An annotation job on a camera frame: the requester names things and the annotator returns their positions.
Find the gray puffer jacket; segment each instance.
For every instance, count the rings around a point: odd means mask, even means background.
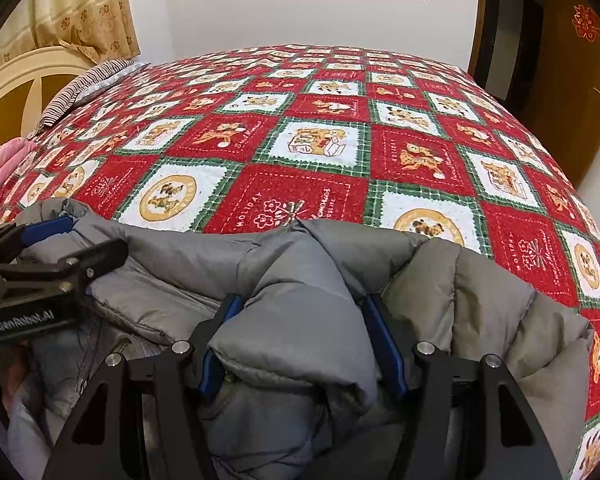
[[[128,242],[129,258],[92,283],[79,327],[32,341],[38,373],[18,392],[8,430],[10,459],[26,480],[42,476],[49,449],[107,354],[138,358],[187,339],[232,292],[246,307],[210,342],[227,380],[200,410],[221,479],[291,480],[334,446],[352,450],[338,461],[340,478],[386,476],[410,414],[380,386],[356,306],[378,291],[419,339],[472,360],[502,356],[561,471],[574,460],[592,328],[480,254],[438,238],[327,220],[260,234],[153,231],[60,199],[34,204],[17,221],[59,214],[75,218],[74,230],[31,246],[23,259],[56,262],[116,237]],[[317,385],[324,394],[316,395]],[[146,412],[151,455],[155,421],[149,406]],[[159,460],[150,463],[160,478]],[[310,468],[304,476],[319,478],[320,459]]]

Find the red and white checkered quilt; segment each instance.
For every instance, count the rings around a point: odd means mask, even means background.
[[[51,196],[154,229],[237,233],[330,218],[446,238],[591,320],[600,453],[600,232],[540,142],[462,70],[397,52],[285,45],[125,79],[38,139],[0,223]]]

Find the pillow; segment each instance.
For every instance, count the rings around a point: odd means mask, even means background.
[[[131,65],[133,65],[133,61],[130,59],[109,59],[104,63],[91,67],[85,73],[80,74],[51,99],[51,102],[42,112],[35,133],[37,134],[44,128],[50,128],[56,124],[59,119],[69,111],[69,108],[71,108],[75,102],[76,96],[82,92],[82,90],[94,83],[104,81]]]
[[[99,83],[95,83],[88,88],[85,88],[75,98],[74,107],[82,106],[93,101],[96,97],[109,90],[109,88],[117,85],[120,80],[142,70],[147,65],[149,65],[149,63],[133,63],[133,65],[123,68],[120,72],[106,78],[104,81],[100,81]]]

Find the brown door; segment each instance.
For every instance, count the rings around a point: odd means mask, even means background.
[[[538,67],[522,113],[576,186],[600,145],[600,20],[580,37],[573,24],[580,5],[590,8],[586,0],[544,0]]]

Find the curtain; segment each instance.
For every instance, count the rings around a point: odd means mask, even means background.
[[[137,56],[129,0],[22,0],[0,30],[0,65],[58,44],[96,63]]]

